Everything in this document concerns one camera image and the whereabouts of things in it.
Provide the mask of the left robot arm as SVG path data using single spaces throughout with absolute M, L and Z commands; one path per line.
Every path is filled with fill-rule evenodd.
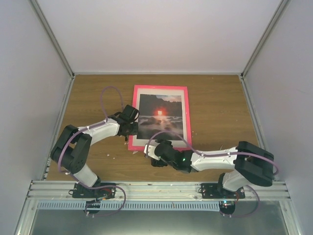
M 58 165 L 58 170 L 71 175 L 84 186 L 84 193 L 94 198 L 100 194 L 100 178 L 88 167 L 90 147 L 106 138 L 134 136 L 138 132 L 139 110 L 126 105 L 122 112 L 108 116 L 104 120 L 85 127 L 68 125 L 54 144 L 50 158 Z

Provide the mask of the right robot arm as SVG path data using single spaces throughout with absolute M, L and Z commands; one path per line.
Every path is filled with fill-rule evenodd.
M 274 156 L 249 142 L 241 141 L 236 147 L 218 151 L 183 150 L 173 148 L 170 141 L 159 140 L 157 145 L 145 145 L 144 153 L 155 167 L 171 166 L 182 173 L 209 169 L 228 169 L 219 176 L 217 194 L 228 198 L 246 185 L 272 186 L 277 172 Z

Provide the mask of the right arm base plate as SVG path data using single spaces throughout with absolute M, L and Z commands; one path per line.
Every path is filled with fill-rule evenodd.
M 201 183 L 198 193 L 203 199 L 244 199 L 246 197 L 243 187 L 237 191 L 229 191 L 219 183 Z

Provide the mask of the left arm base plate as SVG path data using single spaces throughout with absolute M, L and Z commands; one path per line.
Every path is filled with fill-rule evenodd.
M 81 184 L 75 184 L 74 188 L 68 191 L 73 198 L 111 199 L 115 197 L 115 183 L 100 183 L 96 187 L 101 189 L 88 189 Z

